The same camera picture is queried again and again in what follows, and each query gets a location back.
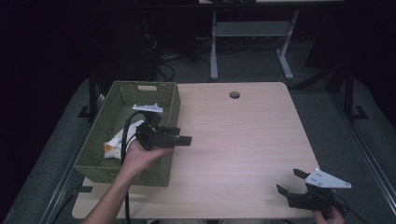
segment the dark background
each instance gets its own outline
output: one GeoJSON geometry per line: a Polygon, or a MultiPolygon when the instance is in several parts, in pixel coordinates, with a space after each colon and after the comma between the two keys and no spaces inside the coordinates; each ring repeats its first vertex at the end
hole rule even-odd
{"type": "MultiPolygon", "coordinates": [[[[156,61],[142,47],[145,39],[135,15],[96,9],[103,6],[101,3],[0,2],[1,219],[73,93],[89,73],[98,76],[102,91],[106,91],[113,79],[151,80],[155,76],[156,61]],[[120,32],[123,24],[132,29],[120,32]],[[95,42],[111,52],[104,52],[95,42]],[[125,66],[124,62],[130,61],[135,63],[125,66]]],[[[320,11],[323,14],[320,23],[310,20],[318,17],[317,10],[302,10],[295,35],[315,34],[307,65],[326,68],[337,62],[350,64],[355,77],[369,88],[378,106],[396,126],[394,9],[386,1],[346,4],[336,10],[320,11]]],[[[210,15],[201,13],[198,18],[210,25],[210,15]]],[[[164,44],[173,45],[169,40],[174,37],[164,28],[173,24],[176,17],[164,18],[166,13],[158,14],[153,29],[164,44]]],[[[185,22],[195,27],[196,18],[190,17],[185,22]]],[[[210,34],[210,26],[207,30],[201,26],[186,30],[185,26],[183,23],[179,29],[172,30],[172,35],[185,37],[177,42],[183,43],[180,51],[193,57],[191,38],[205,32],[210,34]]]]}

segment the background table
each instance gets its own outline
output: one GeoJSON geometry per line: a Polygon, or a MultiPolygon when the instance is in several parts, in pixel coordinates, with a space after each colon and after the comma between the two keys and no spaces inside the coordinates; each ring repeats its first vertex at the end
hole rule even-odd
{"type": "MultiPolygon", "coordinates": [[[[289,208],[279,184],[304,193],[292,169],[318,167],[304,128],[282,83],[179,84],[178,127],[192,136],[174,152],[166,188],[132,186],[132,218],[291,218],[311,212],[289,208]],[[240,98],[232,99],[230,92],[240,98]]],[[[108,184],[85,180],[73,216],[84,218],[108,184]]],[[[124,217],[122,207],[119,217],[124,217]]]]}

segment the dark floor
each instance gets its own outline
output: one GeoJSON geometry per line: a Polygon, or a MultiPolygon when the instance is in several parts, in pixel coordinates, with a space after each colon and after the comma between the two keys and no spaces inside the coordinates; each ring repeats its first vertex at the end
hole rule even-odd
{"type": "MultiPolygon", "coordinates": [[[[320,71],[304,67],[311,47],[310,41],[290,43],[287,58],[295,75],[294,80],[284,78],[276,58],[275,49],[280,46],[282,39],[238,41],[250,41],[250,45],[248,48],[246,45],[237,45],[233,49],[238,50],[233,53],[218,55],[219,79],[216,82],[279,81],[292,86],[320,71]]],[[[210,77],[207,64],[209,53],[202,53],[199,57],[196,61],[180,58],[166,63],[175,70],[173,80],[176,83],[207,82],[210,77]]],[[[166,76],[171,76],[168,67],[163,66],[161,69],[166,76]]],[[[156,80],[163,81],[163,77],[158,75],[156,80]]],[[[370,92],[359,81],[355,82],[354,105],[362,106],[368,119],[356,120],[355,123],[347,121],[339,106],[339,102],[343,100],[343,91],[340,90],[336,94],[327,93],[327,81],[327,78],[323,78],[304,90],[290,91],[320,168],[352,183],[352,189],[339,190],[339,194],[349,207],[368,223],[396,223],[394,211],[391,210],[383,190],[369,168],[368,161],[362,156],[362,142],[359,141],[360,136],[364,140],[363,144],[370,148],[389,182],[394,185],[396,132],[376,106],[370,92]]],[[[56,223],[80,222],[71,215],[76,196],[72,196],[65,208],[60,210],[72,188],[76,188],[83,179],[83,176],[74,170],[66,176],[63,175],[92,125],[87,119],[78,118],[80,109],[89,104],[88,92],[86,80],[81,83],[69,102],[5,223],[51,223],[58,213],[56,223]]],[[[291,221],[301,224],[313,223],[312,218],[291,221]]],[[[362,222],[349,213],[346,223],[362,222]]]]}

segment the woven basket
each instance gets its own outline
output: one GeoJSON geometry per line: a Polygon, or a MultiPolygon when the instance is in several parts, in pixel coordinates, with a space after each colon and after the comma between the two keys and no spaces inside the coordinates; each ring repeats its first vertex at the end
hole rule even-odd
{"type": "MultiPolygon", "coordinates": [[[[112,183],[120,170],[120,160],[104,159],[104,142],[124,128],[134,112],[133,105],[163,108],[160,126],[177,126],[180,97],[176,83],[116,81],[113,83],[92,129],[79,152],[74,167],[96,183],[112,183]]],[[[138,115],[132,123],[144,119],[138,115]]],[[[135,183],[144,186],[168,186],[173,153],[154,162],[135,183]]]]}

